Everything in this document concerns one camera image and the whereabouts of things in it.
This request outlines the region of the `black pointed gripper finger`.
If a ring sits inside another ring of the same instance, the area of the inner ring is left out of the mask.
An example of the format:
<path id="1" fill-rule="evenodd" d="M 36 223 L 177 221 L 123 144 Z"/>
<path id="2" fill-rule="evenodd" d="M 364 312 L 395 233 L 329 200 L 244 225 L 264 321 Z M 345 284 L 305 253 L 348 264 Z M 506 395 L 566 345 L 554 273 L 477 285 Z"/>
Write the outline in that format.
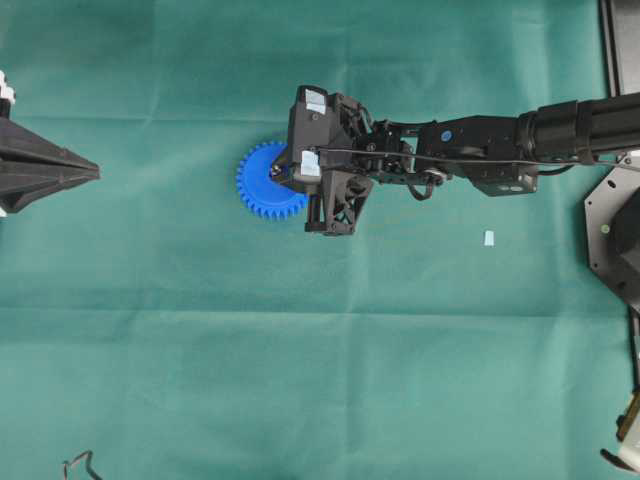
<path id="1" fill-rule="evenodd" d="M 1 211 L 16 214 L 44 197 L 100 179 L 98 165 L 1 118 Z"/>

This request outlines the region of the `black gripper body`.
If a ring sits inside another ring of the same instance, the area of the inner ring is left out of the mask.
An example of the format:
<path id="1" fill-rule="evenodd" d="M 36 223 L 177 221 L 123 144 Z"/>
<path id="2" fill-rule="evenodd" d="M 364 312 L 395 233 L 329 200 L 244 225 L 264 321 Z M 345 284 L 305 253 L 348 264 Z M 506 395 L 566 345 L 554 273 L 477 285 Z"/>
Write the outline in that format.
<path id="1" fill-rule="evenodd" d="M 331 96 L 336 114 L 329 140 L 329 165 L 380 184 L 405 185 L 417 200 L 427 200 L 445 182 L 445 171 L 416 144 L 425 123 L 375 121 L 359 101 Z"/>

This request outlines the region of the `black lattice gripper finger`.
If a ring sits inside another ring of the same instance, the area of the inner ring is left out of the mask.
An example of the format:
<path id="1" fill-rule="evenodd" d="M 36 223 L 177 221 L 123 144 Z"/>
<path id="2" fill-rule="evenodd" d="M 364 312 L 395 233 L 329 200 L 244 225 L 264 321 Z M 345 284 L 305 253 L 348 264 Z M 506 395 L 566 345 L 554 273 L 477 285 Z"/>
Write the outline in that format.
<path id="1" fill-rule="evenodd" d="M 352 172 L 329 170 L 309 196 L 305 231 L 325 236 L 355 233 L 357 221 L 373 188 L 373 181 Z"/>

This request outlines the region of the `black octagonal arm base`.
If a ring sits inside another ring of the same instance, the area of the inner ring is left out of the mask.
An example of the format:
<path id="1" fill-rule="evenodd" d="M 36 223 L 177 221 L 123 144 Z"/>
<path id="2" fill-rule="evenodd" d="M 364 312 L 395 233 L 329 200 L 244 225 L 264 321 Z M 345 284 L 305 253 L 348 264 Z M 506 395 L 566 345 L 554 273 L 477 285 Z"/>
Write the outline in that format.
<path id="1" fill-rule="evenodd" d="M 639 152 L 632 151 L 584 201 L 588 260 L 595 275 L 639 309 Z"/>

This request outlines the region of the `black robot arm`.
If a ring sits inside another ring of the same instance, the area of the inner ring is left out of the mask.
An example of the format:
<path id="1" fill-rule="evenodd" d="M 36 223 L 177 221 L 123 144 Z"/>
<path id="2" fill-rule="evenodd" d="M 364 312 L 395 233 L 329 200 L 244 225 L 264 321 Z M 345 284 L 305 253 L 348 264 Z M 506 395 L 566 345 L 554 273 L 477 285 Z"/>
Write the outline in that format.
<path id="1" fill-rule="evenodd" d="M 460 177 L 488 196 L 532 193 L 542 176 L 591 166 L 639 146 L 639 98 L 569 101 L 516 117 L 445 122 L 375 121 L 355 99 L 302 86 L 285 142 L 254 147 L 239 163 L 236 188 L 267 219 L 305 212 L 305 228 L 354 232 L 375 184 L 406 187 L 428 200 Z"/>

